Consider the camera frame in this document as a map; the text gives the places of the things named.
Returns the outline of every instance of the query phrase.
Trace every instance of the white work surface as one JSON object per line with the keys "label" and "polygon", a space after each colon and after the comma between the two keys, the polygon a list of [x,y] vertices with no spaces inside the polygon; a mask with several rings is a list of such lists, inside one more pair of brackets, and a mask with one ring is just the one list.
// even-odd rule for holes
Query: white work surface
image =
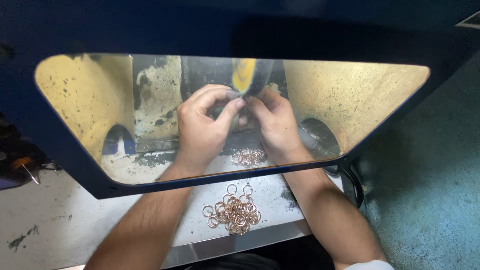
{"label": "white work surface", "polygon": [[[102,158],[102,164],[108,160],[110,168],[116,168],[106,169],[107,173],[123,183],[152,182],[168,166],[139,165],[141,162],[132,162],[133,158],[120,159],[124,155],[118,153]],[[224,166],[233,166],[230,157],[217,157],[209,172],[225,170]],[[65,171],[42,171],[39,175],[40,185],[30,182],[0,191],[0,242],[3,243],[0,245],[0,270],[52,270],[84,264],[140,196],[97,200]],[[342,189],[341,180],[333,180]],[[251,197],[262,219],[251,230],[304,218],[282,175],[197,186],[180,220],[173,246],[228,235],[223,225],[209,228],[202,209],[204,205],[220,201],[230,183],[238,187],[238,196],[245,184],[253,187]]]}

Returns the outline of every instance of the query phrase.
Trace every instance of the yellow polishing wheel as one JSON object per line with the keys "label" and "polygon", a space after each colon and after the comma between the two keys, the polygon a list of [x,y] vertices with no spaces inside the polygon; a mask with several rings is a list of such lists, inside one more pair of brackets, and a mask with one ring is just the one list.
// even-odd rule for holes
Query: yellow polishing wheel
{"label": "yellow polishing wheel", "polygon": [[255,58],[234,58],[232,84],[233,88],[240,92],[243,96],[250,89],[252,84],[253,74],[255,73],[255,65],[257,60]]}

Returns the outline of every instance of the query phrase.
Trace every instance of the pile of rings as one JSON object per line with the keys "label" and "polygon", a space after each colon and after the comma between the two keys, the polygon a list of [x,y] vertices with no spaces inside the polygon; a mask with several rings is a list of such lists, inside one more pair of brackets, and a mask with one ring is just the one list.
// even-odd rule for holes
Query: pile of rings
{"label": "pile of rings", "polygon": [[208,218],[207,224],[210,228],[224,224],[228,234],[243,235],[250,230],[250,225],[260,221],[262,216],[250,197],[253,193],[252,186],[246,184],[243,187],[243,194],[238,198],[235,197],[236,193],[237,186],[229,184],[222,201],[217,202],[214,207],[210,205],[204,207],[202,214]]}
{"label": "pile of rings", "polygon": [[242,149],[237,154],[232,155],[232,164],[248,168],[259,167],[260,160],[264,157],[265,151],[259,149]]}

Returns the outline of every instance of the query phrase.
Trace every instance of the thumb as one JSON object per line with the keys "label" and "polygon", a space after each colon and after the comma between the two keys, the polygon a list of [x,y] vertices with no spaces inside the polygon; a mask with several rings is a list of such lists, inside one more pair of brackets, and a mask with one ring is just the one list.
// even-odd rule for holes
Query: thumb
{"label": "thumb", "polygon": [[233,122],[233,118],[243,107],[245,107],[245,101],[242,98],[236,98],[229,101],[215,122],[218,123],[219,127],[225,128],[226,132],[228,132],[230,125]]}
{"label": "thumb", "polygon": [[264,126],[273,117],[271,111],[256,97],[250,97],[247,107],[257,117],[261,126]]}

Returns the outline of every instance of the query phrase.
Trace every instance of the right hand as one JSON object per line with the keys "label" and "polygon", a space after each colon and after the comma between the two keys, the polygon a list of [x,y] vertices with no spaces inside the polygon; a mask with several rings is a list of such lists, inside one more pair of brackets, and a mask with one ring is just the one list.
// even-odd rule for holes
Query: right hand
{"label": "right hand", "polygon": [[249,97],[247,108],[256,116],[262,130],[262,145],[277,164],[299,162],[309,153],[300,140],[290,102],[269,89]]}

